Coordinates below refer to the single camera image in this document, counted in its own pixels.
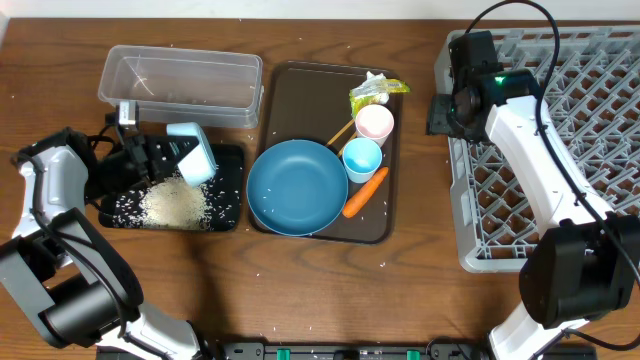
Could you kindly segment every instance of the wooden stick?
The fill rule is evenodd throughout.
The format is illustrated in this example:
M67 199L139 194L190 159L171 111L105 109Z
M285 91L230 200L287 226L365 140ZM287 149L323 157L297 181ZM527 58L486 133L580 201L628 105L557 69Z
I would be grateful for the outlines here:
M356 135L358 135L358 133L353 133L353 135L351 135L349 140L347 140L347 144L349 143L349 141L353 140L356 137ZM347 144L344 144L342 149L340 149L340 151L338 152L338 157L342 156L342 152L344 151L344 148L347 147Z
M331 144L333 144L334 141L336 141L342 134L344 134L345 131L347 131L347 129L349 129L351 127L351 125L353 125L353 123L356 121L356 119L351 119L351 121L349 121L347 123L347 125L345 125L342 129L340 129L340 131L338 131L337 134L335 134L331 140L329 140L329 142L327 142L327 145L325 146L329 146Z

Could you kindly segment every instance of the plastic bin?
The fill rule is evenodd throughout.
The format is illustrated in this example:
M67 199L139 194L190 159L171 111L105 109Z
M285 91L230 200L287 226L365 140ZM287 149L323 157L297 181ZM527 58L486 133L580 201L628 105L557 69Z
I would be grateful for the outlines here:
M435 64L450 94L447 44ZM505 70L542 81L551 29L491 30ZM558 134L589 183L621 215L640 215L640 26L560 28L560 56L545 99ZM460 264L470 272L517 272L538 243L529 202L493 144L449 139L451 206Z
M113 106L136 100L141 121L254 128L262 93L256 55L118 45L98 97Z

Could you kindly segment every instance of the pile of white grains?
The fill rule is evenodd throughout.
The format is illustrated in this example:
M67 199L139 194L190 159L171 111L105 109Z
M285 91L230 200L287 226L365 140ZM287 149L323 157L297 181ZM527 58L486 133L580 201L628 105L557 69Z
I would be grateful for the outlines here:
M206 230L212 206L207 185L191 187L176 174L152 186L140 201L141 214L130 221L145 228Z

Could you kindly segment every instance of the blue cup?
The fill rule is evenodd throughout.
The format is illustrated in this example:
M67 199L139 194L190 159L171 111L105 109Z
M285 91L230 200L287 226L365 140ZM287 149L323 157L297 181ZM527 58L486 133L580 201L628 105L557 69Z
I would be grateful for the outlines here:
M382 164L382 150L371 139L356 138L345 146L342 162L347 169L349 180L358 184L365 183Z

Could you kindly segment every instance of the white plastic crate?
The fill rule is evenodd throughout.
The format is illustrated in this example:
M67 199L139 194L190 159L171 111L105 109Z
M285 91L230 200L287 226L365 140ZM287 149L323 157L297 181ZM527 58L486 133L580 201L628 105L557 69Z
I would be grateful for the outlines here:
M542 82L553 53L549 28L491 30L505 70ZM435 65L451 93L447 45ZM640 26L560 28L561 50L545 99L580 170L615 211L640 215ZM492 144L449 139L451 203L460 264L470 272L517 272L538 242L529 203Z

